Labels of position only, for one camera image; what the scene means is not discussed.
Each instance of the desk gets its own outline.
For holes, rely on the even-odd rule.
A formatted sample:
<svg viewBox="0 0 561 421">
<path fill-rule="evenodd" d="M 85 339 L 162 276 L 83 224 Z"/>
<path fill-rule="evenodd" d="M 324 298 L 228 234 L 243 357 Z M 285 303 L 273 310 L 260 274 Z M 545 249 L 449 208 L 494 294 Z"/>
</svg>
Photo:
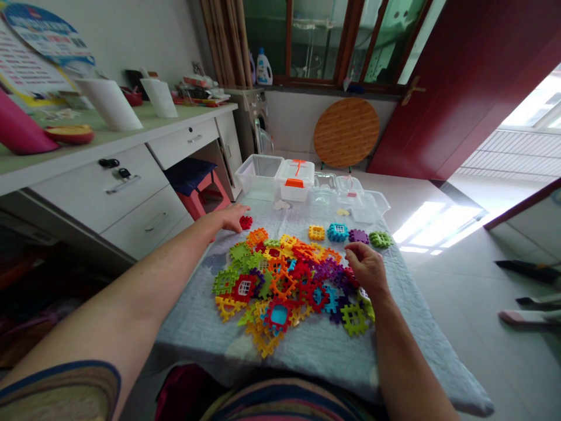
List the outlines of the desk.
<svg viewBox="0 0 561 421">
<path fill-rule="evenodd" d="M 242 163 L 232 114 L 237 104 L 176 108 L 178 117 L 170 119 L 156 117 L 150 103 L 133 108 L 144 127 L 129 132 L 109 130 L 95 110 L 71 120 L 37 120 L 42 126 L 89 124 L 95 138 L 29 156 L 0 145 L 0 209 L 86 255 L 116 256 L 123 263 L 117 272 L 130 266 L 193 222 L 163 170 L 194 156 L 218 165 L 231 201 L 241 191 L 234 178 Z M 102 168 L 102 158 L 118 159 L 120 167 Z M 138 175 L 134 183 L 116 176 L 125 167 Z M 114 187 L 122 189 L 108 194 Z"/>
</svg>

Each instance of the red stool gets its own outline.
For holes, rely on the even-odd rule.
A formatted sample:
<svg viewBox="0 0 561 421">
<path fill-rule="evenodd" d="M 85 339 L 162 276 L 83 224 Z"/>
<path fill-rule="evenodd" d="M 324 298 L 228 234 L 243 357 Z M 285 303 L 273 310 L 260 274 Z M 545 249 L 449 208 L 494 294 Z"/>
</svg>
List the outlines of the red stool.
<svg viewBox="0 0 561 421">
<path fill-rule="evenodd" d="M 230 204 L 228 195 L 214 170 L 216 167 L 216 164 L 207 161 L 186 158 L 164 171 L 171 187 L 194 220 L 206 215 L 203 207 L 203 204 L 207 204 L 205 195 L 222 198 L 213 211 L 224 209 Z M 218 191 L 209 188 L 212 184 L 216 186 Z"/>
</svg>

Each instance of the detergent bottle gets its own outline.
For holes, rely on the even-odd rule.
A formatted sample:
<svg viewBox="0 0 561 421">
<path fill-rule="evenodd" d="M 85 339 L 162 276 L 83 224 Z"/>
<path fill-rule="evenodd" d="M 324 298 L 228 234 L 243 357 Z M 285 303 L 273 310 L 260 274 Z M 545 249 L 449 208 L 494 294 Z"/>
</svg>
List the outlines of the detergent bottle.
<svg viewBox="0 0 561 421">
<path fill-rule="evenodd" d="M 263 47 L 259 48 L 259 55 L 257 56 L 257 83 L 259 85 L 273 84 L 273 72 Z"/>
</svg>

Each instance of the glass window pane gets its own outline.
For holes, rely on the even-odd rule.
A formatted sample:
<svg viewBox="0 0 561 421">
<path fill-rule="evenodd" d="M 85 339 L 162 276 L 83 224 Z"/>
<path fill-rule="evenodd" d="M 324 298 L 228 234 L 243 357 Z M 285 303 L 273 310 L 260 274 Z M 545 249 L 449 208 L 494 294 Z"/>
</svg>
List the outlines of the glass window pane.
<svg viewBox="0 0 561 421">
<path fill-rule="evenodd" d="M 290 76 L 334 78 L 347 3 L 348 0 L 294 0 Z"/>
<path fill-rule="evenodd" d="M 366 59 L 366 53 L 372 38 L 372 32 L 378 19 L 378 9 L 382 5 L 381 0 L 366 0 L 362 8 L 361 22 L 355 40 L 355 47 L 352 51 L 351 63 L 347 77 L 353 82 L 361 79 L 362 67 Z"/>
<path fill-rule="evenodd" d="M 263 47 L 273 75 L 286 73 L 286 0 L 244 0 L 247 44 L 257 64 Z"/>
<path fill-rule="evenodd" d="M 532 127 L 561 102 L 561 64 L 502 122 L 502 126 Z M 549 127 L 557 127 L 554 122 Z"/>
<path fill-rule="evenodd" d="M 411 73 L 413 73 L 413 69 L 415 69 L 417 60 L 419 59 L 419 56 L 423 52 L 423 48 L 425 47 L 428 37 L 432 32 L 432 28 L 434 28 L 434 24 L 437 22 L 438 16 L 440 16 L 440 12 L 442 12 L 444 3 L 446 3 L 446 0 L 433 0 L 431 4 L 431 8 L 427 12 L 427 17 L 425 18 L 425 21 L 423 22 L 423 25 L 419 30 L 419 34 L 415 39 L 415 43 L 413 44 L 411 53 L 407 58 L 405 67 L 401 72 L 401 76 L 399 76 L 399 80 L 397 81 L 398 85 L 408 84 L 409 78 L 411 77 Z"/>
<path fill-rule="evenodd" d="M 368 64 L 367 83 L 391 84 L 426 0 L 389 0 Z"/>
</svg>

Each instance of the drawer handle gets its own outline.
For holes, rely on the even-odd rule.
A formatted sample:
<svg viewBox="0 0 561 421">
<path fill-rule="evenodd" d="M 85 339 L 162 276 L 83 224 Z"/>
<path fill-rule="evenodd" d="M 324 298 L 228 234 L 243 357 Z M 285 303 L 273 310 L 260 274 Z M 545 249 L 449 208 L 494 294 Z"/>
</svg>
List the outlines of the drawer handle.
<svg viewBox="0 0 561 421">
<path fill-rule="evenodd" d="M 189 139 L 189 140 L 187 141 L 187 143 L 195 143 L 197 140 L 201 140 L 202 138 L 203 138 L 203 135 L 200 134 L 200 135 L 198 135 L 198 136 L 195 136 L 195 137 L 192 138 L 192 139 Z"/>
<path fill-rule="evenodd" d="M 113 187 L 113 188 L 110 189 L 110 190 L 106 190 L 105 192 L 106 192 L 107 194 L 118 193 L 118 192 L 120 192 L 122 189 L 124 189 L 125 187 L 130 186 L 131 184 L 137 182 L 138 180 L 140 180 L 140 176 L 137 174 L 137 175 L 135 175 L 133 178 L 131 178 L 130 180 L 128 180 L 128 181 L 126 181 L 126 182 L 124 182 L 124 183 L 122 183 L 122 184 L 119 184 L 117 187 Z"/>
<path fill-rule="evenodd" d="M 164 219 L 166 219 L 168 217 L 168 213 L 167 212 L 163 212 L 161 215 L 159 215 L 159 217 L 157 217 L 154 222 L 152 222 L 152 225 L 144 228 L 144 231 L 149 232 L 149 231 L 154 231 L 154 229 L 160 225 Z"/>
</svg>

